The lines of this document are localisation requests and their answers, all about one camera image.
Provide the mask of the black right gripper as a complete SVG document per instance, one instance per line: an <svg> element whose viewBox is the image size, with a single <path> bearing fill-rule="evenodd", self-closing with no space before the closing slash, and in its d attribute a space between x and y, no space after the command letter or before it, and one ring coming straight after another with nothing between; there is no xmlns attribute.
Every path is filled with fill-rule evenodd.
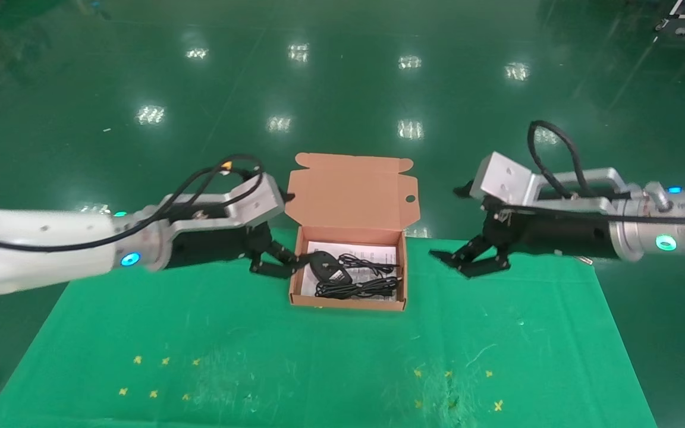
<svg viewBox="0 0 685 428"><path fill-rule="evenodd" d="M454 252L429 254L466 278L479 278L511 268L511 254L563 254L609 259L612 257L611 223L595 212L559 212L543 209L503 210L483 205L483 235L470 239ZM497 255L479 259L490 248Z"/></svg>

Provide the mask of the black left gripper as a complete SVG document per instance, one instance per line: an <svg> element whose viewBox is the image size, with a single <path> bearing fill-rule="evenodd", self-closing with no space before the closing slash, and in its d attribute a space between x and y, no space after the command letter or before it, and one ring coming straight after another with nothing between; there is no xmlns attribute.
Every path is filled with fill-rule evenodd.
<svg viewBox="0 0 685 428"><path fill-rule="evenodd" d="M263 254L269 254L277 262L264 261ZM166 268L171 270L246 257L251 261L251 273L288 279L294 275L294 268L302 268L315 256L315 253L297 255L275 240L268 225L263 224L254 228L182 232L173 239Z"/></svg>

